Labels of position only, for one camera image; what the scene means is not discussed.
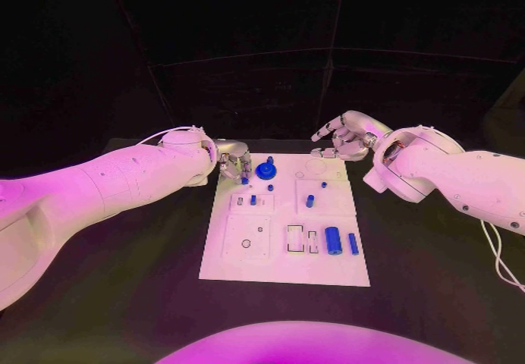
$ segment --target robotic hand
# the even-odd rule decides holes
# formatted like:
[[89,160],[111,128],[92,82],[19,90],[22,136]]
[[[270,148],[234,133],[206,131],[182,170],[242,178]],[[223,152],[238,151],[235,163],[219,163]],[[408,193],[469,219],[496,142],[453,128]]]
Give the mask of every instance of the robotic hand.
[[[163,133],[156,146],[143,144]],[[179,127],[81,165],[0,180],[0,310],[32,288],[79,230],[182,187],[205,185],[216,162],[236,184],[251,177],[247,144]]]
[[420,202],[437,188],[464,214],[525,235],[525,160],[492,152],[466,152],[431,127],[391,130],[358,111],[320,128],[311,140],[333,132],[333,148],[311,150],[323,158],[359,161],[375,151],[365,183],[381,193]]

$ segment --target white cable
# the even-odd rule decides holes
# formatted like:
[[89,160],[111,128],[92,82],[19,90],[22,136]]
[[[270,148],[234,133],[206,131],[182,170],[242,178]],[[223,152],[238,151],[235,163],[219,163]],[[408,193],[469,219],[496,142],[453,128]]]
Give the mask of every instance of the white cable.
[[[486,236],[486,239],[489,240],[489,244],[490,244],[490,249],[492,249],[492,252],[495,253],[495,256],[496,256],[496,273],[498,275],[500,276],[500,279],[512,284],[513,286],[519,287],[519,289],[522,290],[522,292],[525,293],[525,284],[521,284],[519,283],[519,280],[516,279],[516,277],[513,276],[512,274],[512,271],[509,270],[508,266],[505,265],[503,263],[503,260],[500,260],[500,248],[502,248],[502,244],[500,244],[500,233],[498,232],[496,230],[496,226],[493,224],[489,223],[490,227],[492,227],[492,230],[495,231],[495,234],[496,234],[496,238],[498,238],[498,251],[496,251],[496,248],[495,248],[495,244],[492,242],[492,239],[490,239],[490,236],[489,236],[489,233],[486,231],[486,227],[485,227],[485,221],[480,220],[482,222],[482,229],[483,229],[483,232],[485,232],[485,236]],[[512,281],[509,279],[506,279],[503,277],[503,275],[500,274],[500,266],[505,268],[506,270],[506,273],[509,274],[511,278],[512,278]]]
[[138,143],[137,143],[137,145],[138,144],[143,144],[144,142],[147,142],[151,138],[154,138],[154,137],[157,137],[159,135],[161,135],[161,134],[166,134],[166,133],[169,133],[170,131],[176,131],[176,130],[198,130],[195,127],[174,127],[174,128],[172,128],[172,129],[167,129],[167,130],[164,130],[164,131],[160,131],[157,134],[153,134],[151,136],[148,136],[143,141],[140,141]]

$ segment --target white board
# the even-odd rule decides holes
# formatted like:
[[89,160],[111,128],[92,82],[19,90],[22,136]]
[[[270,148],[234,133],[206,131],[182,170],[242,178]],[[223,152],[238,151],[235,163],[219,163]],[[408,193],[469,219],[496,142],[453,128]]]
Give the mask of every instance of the white board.
[[[268,156],[277,175],[261,180],[255,167]],[[345,162],[304,154],[251,154],[251,160],[248,185],[219,177],[199,278],[369,287]],[[309,195],[314,195],[311,208]],[[324,236],[332,226],[342,241],[336,256],[329,255]],[[358,255],[350,252],[349,233]]]

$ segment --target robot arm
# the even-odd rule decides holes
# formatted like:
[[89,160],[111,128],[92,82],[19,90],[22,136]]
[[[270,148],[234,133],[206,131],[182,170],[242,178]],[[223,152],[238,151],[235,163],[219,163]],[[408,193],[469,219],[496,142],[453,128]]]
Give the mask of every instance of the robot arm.
[[431,127],[392,131],[358,111],[333,119],[311,140],[330,131],[335,148],[314,149],[311,155],[356,161],[372,149],[373,167],[363,180],[379,193],[389,189],[407,201],[420,202],[438,189],[460,212],[525,235],[523,159],[466,152]]
[[35,285],[79,230],[182,187],[206,184],[216,162],[235,183],[249,178],[247,144],[213,141],[202,129],[185,127],[157,146],[140,142],[81,165],[0,180],[0,310]]

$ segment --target table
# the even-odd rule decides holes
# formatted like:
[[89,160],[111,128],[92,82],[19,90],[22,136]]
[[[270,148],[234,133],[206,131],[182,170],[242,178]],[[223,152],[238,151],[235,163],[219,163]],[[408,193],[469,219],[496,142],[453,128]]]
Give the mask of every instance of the table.
[[[323,143],[245,140],[252,152]],[[134,140],[111,140],[107,151]],[[336,322],[398,334],[479,363],[522,362],[525,296],[496,277],[479,221],[441,194],[420,204],[362,181],[348,162],[372,287],[198,279],[218,169],[203,187],[85,228],[0,318],[0,362],[154,362],[257,322]],[[525,239],[500,230],[503,259],[525,280]]]

